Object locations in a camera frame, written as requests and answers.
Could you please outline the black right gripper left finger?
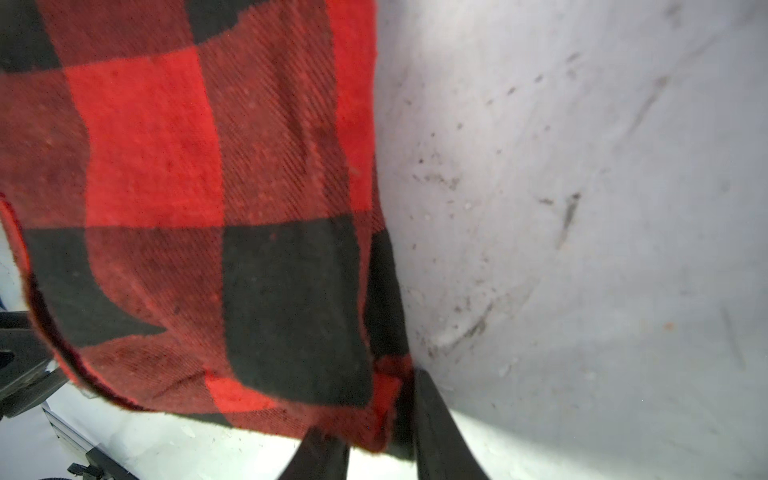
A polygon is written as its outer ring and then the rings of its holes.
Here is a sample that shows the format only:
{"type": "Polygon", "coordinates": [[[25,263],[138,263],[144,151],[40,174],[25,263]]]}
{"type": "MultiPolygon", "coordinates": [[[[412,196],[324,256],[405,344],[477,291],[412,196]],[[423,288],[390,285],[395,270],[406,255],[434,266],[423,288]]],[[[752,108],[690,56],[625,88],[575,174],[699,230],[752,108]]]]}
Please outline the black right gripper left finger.
{"type": "Polygon", "coordinates": [[[279,480],[346,480],[350,447],[319,428],[309,429],[279,480]]]}

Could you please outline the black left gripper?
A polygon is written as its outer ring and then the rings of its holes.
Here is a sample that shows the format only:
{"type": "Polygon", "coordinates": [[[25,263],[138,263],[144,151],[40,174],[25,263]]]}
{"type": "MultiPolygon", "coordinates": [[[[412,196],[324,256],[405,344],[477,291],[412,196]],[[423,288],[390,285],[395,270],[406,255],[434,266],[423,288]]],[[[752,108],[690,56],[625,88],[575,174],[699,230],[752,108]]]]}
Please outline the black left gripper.
{"type": "Polygon", "coordinates": [[[68,382],[26,312],[1,312],[1,418],[41,405],[68,382]]]}

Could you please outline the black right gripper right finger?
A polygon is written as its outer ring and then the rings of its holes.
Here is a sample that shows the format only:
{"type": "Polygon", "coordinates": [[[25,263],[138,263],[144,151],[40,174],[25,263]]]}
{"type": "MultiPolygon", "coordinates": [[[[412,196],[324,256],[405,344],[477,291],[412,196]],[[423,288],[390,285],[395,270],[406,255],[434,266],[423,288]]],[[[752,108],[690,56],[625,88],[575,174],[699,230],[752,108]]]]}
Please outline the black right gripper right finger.
{"type": "Polygon", "coordinates": [[[488,480],[429,373],[414,371],[413,423],[419,480],[488,480]]]}

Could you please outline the red black plaid shirt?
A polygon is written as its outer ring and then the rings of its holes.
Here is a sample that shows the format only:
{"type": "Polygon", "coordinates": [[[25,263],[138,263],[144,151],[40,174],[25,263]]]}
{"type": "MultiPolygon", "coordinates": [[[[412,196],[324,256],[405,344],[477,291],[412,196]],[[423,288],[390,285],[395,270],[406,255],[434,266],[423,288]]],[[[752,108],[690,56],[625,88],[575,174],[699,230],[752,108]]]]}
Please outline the red black plaid shirt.
{"type": "Polygon", "coordinates": [[[122,408],[413,455],[372,1],[5,1],[1,222],[122,408]]]}

